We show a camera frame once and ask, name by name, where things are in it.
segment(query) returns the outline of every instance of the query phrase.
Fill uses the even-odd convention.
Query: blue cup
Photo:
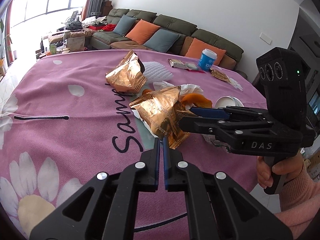
[[[216,59],[217,54],[209,49],[204,49],[202,51],[198,65],[202,70],[209,71]]]

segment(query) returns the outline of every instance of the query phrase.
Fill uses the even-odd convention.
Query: pink tablecloth
[[[122,97],[105,85],[105,73],[126,53],[89,51],[41,59],[5,105],[0,120],[0,199],[25,236],[95,174],[122,171],[152,145],[153,137],[127,108],[133,98]],[[263,96],[235,72],[223,70],[243,91],[209,73],[173,69],[167,62],[168,58],[194,59],[146,50],[136,53],[142,62],[163,64],[173,73],[172,84],[199,85],[213,103],[222,96],[234,96],[244,106],[266,108]],[[199,134],[192,134],[178,149],[202,171],[225,171],[248,191],[257,183],[254,156],[227,153]],[[160,165],[159,190],[140,194],[136,228],[186,212],[183,193],[164,190]],[[135,239],[189,239],[187,218],[136,233]]]

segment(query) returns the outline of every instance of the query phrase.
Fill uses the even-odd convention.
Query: white container
[[[204,49],[202,51],[203,54],[205,54],[207,57],[210,57],[214,60],[217,59],[217,54],[215,52],[213,52],[212,50],[209,50],[209,49]]]
[[[227,96],[227,97],[222,97],[219,98],[214,106],[214,108],[219,108],[219,107],[227,107],[227,106],[244,106],[242,102],[235,97]]]
[[[213,51],[209,49],[204,49],[202,51],[198,65],[204,71],[209,71],[216,59],[217,54],[215,54]]]

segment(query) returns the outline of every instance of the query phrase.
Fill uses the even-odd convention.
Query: potted plant
[[[0,30],[1,30],[1,34],[0,34],[0,73],[2,74],[2,76],[5,76],[5,72],[4,72],[5,39],[8,39],[10,44],[12,44],[12,41],[10,38],[10,34],[8,34],[7,36],[4,37],[4,39],[2,39],[2,35],[4,32],[4,24],[3,24],[2,19],[0,19]]]

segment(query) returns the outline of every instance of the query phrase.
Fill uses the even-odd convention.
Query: green sofa
[[[117,24],[123,15],[137,18],[136,22],[142,19],[144,21],[148,21],[155,25],[158,25],[168,31],[178,33],[180,36],[168,50],[167,53],[169,54],[185,56],[186,51],[188,50],[188,47],[190,47],[193,38],[197,38],[198,40],[201,40],[219,49],[225,49],[227,52],[219,66],[230,70],[235,70],[236,64],[241,60],[242,54],[244,52],[243,49],[241,49],[231,41],[228,41],[206,30],[198,29],[197,25],[193,23],[162,14],[157,16],[156,13],[153,12],[129,9],[112,9],[107,16],[108,24]],[[91,38],[91,45],[96,49],[152,50],[114,32],[95,33]]]

